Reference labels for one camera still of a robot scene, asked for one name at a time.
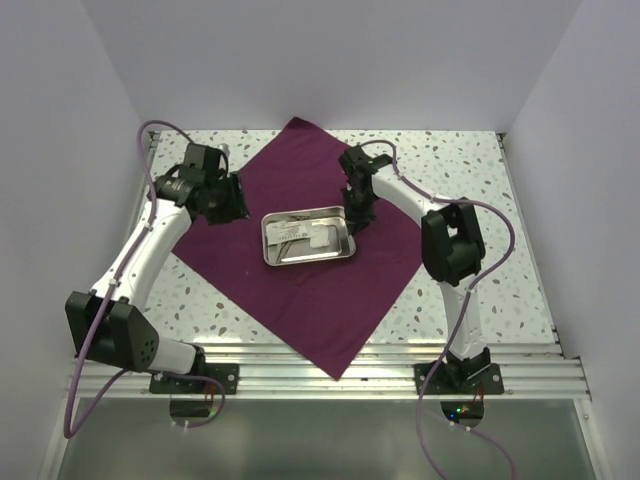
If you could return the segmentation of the stainless steel tray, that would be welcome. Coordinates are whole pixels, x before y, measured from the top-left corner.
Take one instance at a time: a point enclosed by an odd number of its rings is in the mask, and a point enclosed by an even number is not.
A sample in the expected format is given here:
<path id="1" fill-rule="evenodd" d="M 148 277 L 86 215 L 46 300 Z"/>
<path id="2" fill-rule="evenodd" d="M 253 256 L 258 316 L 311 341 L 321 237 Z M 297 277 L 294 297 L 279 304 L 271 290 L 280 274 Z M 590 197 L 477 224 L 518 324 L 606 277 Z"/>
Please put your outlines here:
<path id="1" fill-rule="evenodd" d="M 289 252 L 288 262 L 276 263 L 275 257 L 278 247 L 281 245 L 268 245 L 265 227 L 269 223 L 286 221 L 287 214 L 298 214 L 308 212 L 310 219 L 307 222 L 310 227 L 310 233 L 319 225 L 323 225 L 330 230 L 330 244 L 326 248 L 312 249 L 309 246 L 309 238 L 298 240 Z M 349 258 L 356 252 L 356 245 L 353 236 L 347 231 L 344 208 L 342 206 L 330 206 L 324 208 L 274 212 L 265 215 L 260 223 L 262 237 L 262 251 L 264 262 L 271 267 L 280 267 L 304 263 L 321 262 L 328 260 L 337 260 Z"/>

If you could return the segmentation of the white sachet packet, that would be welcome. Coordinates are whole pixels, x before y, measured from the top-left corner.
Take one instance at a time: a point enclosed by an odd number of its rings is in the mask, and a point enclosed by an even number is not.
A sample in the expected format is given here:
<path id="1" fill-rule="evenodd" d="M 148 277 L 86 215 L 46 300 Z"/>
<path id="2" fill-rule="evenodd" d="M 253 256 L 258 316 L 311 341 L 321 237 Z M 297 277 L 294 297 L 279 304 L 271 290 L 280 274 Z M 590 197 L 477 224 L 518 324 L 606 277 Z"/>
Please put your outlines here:
<path id="1" fill-rule="evenodd" d="M 306 239 L 310 235 L 310 227 L 307 222 L 273 222 L 265 227 L 268 245 L 279 245 L 300 239 Z"/>

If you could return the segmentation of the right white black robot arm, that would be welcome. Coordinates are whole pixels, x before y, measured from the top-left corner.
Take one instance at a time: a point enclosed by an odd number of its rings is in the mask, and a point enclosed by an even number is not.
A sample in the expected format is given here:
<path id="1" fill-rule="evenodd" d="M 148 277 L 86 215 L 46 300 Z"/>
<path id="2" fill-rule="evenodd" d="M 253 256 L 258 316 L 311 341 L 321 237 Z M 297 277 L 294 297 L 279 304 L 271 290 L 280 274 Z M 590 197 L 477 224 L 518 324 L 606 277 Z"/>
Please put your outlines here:
<path id="1" fill-rule="evenodd" d="M 463 198 L 420 189 L 399 173 L 393 157 L 371 157 L 361 146 L 347 148 L 339 164 L 347 177 L 342 196 L 350 233 L 359 233 L 375 220 L 379 199 L 420 227 L 422 263 L 440 287 L 450 343 L 446 361 L 435 368 L 433 379 L 457 392 L 470 391 L 491 365 L 478 300 L 473 297 L 472 283 L 486 255 L 474 206 Z"/>

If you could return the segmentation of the purple cloth mat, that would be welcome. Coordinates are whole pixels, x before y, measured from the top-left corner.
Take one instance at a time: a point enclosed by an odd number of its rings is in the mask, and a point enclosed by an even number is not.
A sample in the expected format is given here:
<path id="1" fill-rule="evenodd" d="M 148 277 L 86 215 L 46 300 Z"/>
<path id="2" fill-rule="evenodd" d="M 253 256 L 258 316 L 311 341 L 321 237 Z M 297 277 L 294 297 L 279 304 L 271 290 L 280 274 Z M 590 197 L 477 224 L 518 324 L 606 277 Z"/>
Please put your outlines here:
<path id="1" fill-rule="evenodd" d="M 274 212 L 339 205 L 347 146 L 300 118 L 240 170 L 250 216 L 230 224 L 196 220 L 174 254 L 296 352 L 339 379 L 421 268 L 417 224 L 390 203 L 356 234 L 346 259 L 271 267 L 260 223 Z"/>

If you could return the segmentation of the steel tweezers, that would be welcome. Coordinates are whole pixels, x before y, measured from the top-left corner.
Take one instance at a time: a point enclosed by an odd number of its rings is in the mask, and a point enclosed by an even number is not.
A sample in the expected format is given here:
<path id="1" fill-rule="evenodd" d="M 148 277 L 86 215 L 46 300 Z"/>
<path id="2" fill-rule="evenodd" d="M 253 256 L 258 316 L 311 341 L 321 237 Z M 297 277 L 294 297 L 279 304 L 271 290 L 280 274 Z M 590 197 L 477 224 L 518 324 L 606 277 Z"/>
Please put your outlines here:
<path id="1" fill-rule="evenodd" d="M 298 243 L 299 243 L 298 240 L 290 240 L 282 243 L 278 247 L 278 250 L 276 252 L 275 262 L 276 263 L 288 262 L 290 250 Z"/>

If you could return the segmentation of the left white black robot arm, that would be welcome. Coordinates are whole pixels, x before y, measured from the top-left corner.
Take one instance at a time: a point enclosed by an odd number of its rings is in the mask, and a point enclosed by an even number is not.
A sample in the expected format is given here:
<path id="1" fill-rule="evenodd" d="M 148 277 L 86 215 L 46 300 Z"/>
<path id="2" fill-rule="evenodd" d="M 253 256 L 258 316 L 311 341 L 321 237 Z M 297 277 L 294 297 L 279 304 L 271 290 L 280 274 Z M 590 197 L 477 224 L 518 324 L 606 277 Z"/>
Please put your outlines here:
<path id="1" fill-rule="evenodd" d="M 229 149 L 188 143 L 181 163 L 153 180 L 140 218 L 107 272 L 65 304 L 77 356 L 132 372 L 171 372 L 185 392 L 201 390 L 208 369 L 193 344 L 161 336 L 144 310 L 162 266 L 193 223 L 245 219 L 241 179 Z"/>

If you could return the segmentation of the white gauze pad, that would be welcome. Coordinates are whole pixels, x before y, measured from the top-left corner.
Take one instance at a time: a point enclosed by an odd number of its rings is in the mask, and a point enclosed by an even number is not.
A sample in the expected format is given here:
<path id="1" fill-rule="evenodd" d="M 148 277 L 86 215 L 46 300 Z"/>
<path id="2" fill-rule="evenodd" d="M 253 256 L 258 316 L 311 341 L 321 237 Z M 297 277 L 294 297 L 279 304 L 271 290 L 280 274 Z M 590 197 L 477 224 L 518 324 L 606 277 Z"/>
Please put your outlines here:
<path id="1" fill-rule="evenodd" d="M 328 227 L 316 226 L 310 233 L 309 246 L 312 249 L 322 249 L 330 244 L 330 230 Z"/>

